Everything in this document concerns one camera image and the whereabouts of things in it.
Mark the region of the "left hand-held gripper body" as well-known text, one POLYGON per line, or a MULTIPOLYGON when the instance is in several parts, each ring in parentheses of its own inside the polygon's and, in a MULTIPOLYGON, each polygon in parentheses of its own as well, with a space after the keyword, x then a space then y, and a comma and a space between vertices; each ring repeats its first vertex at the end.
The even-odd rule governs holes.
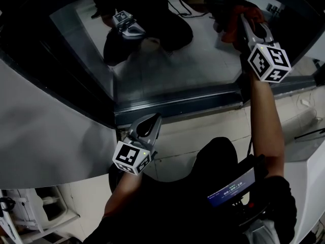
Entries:
POLYGON ((139 175, 153 160, 155 139, 143 141, 141 138, 126 136, 118 141, 112 158, 116 167, 122 171, 139 175))

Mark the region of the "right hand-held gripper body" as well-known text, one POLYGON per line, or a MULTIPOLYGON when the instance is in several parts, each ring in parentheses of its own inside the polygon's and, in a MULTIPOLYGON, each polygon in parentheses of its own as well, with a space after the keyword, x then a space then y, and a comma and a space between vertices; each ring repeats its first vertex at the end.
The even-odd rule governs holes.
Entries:
POLYGON ((281 82, 291 72, 286 51, 273 39, 253 39, 248 47, 251 50, 248 63, 260 81, 281 82))

